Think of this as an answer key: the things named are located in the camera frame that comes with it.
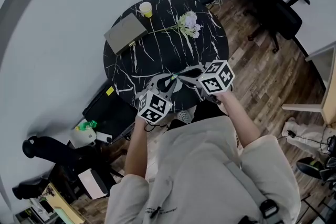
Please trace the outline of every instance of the table leg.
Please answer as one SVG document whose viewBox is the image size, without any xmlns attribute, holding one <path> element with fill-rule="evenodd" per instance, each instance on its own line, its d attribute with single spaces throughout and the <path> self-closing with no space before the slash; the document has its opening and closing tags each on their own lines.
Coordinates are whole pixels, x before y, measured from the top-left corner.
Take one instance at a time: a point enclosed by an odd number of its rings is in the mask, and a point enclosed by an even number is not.
<svg viewBox="0 0 336 224">
<path fill-rule="evenodd" d="M 281 107 L 284 110 L 322 112 L 322 105 L 320 104 L 283 104 Z"/>
<path fill-rule="evenodd" d="M 112 175 L 118 176 L 118 177 L 120 177 L 120 178 L 123 178 L 123 177 L 124 177 L 122 174 L 118 173 L 116 170 L 114 170 L 114 169 L 112 169 L 112 168 L 110 169 L 110 173 L 111 173 Z"/>
</svg>

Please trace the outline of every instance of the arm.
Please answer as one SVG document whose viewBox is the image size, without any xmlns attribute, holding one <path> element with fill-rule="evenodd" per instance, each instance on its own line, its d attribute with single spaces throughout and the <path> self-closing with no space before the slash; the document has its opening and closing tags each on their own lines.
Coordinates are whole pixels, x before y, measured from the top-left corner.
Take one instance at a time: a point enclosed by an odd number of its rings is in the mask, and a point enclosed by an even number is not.
<svg viewBox="0 0 336 224">
<path fill-rule="evenodd" d="M 139 116 L 135 126 L 125 161 L 125 175 L 137 175 L 145 178 L 147 169 L 147 134 L 144 130 L 146 121 Z"/>
<path fill-rule="evenodd" d="M 241 169 L 258 189 L 279 206 L 285 223 L 295 223 L 300 212 L 300 194 L 292 169 L 277 139 L 260 137 L 260 131 L 230 91 L 217 94 L 244 147 Z"/>
<path fill-rule="evenodd" d="M 260 137 L 260 131 L 231 91 L 216 94 L 223 103 L 243 147 Z"/>
</svg>

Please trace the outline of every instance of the black marble tabletop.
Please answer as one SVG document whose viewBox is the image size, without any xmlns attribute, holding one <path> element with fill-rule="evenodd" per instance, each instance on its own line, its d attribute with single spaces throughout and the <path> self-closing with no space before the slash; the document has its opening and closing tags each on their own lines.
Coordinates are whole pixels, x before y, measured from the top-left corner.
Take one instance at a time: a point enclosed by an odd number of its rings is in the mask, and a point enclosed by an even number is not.
<svg viewBox="0 0 336 224">
<path fill-rule="evenodd" d="M 142 2 L 152 4 L 150 19 L 139 11 Z M 150 33 L 176 25 L 177 18 L 188 11 L 196 13 L 196 22 L 202 26 L 198 38 L 186 37 L 173 30 L 148 34 L 120 56 L 116 56 L 105 42 L 106 75 L 118 95 L 129 104 L 134 105 L 135 94 L 145 89 L 156 74 L 177 73 L 188 66 L 228 59 L 228 43 L 222 25 L 213 13 L 194 0 L 143 0 L 127 9 L 114 24 L 133 13 Z M 187 85 L 178 83 L 175 89 L 171 112 L 186 110 L 201 100 L 199 92 Z"/>
</svg>

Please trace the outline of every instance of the flower stem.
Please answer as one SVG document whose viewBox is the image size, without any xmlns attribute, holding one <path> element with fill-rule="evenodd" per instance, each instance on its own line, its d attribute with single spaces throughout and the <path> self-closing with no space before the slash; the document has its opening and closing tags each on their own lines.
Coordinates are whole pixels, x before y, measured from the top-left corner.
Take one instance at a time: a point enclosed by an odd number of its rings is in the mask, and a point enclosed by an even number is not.
<svg viewBox="0 0 336 224">
<path fill-rule="evenodd" d="M 173 25 L 173 26 L 170 26 L 170 27 L 167 27 L 167 28 L 163 28 L 163 29 L 160 29 L 160 30 L 152 31 L 152 32 L 150 32 L 148 34 L 152 34 L 152 33 L 156 33 L 156 32 L 162 32 L 162 31 L 166 31 L 166 30 L 175 30 L 175 29 L 178 29 L 177 25 Z"/>
</svg>

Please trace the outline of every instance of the yellow cup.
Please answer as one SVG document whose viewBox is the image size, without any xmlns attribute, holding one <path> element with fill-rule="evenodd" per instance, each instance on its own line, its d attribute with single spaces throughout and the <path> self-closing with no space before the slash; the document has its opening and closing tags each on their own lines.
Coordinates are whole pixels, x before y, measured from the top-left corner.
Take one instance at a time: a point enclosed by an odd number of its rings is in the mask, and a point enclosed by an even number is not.
<svg viewBox="0 0 336 224">
<path fill-rule="evenodd" d="M 153 12 L 152 12 L 152 4 L 149 2 L 143 2 L 139 6 L 140 12 L 147 18 L 152 17 Z"/>
</svg>

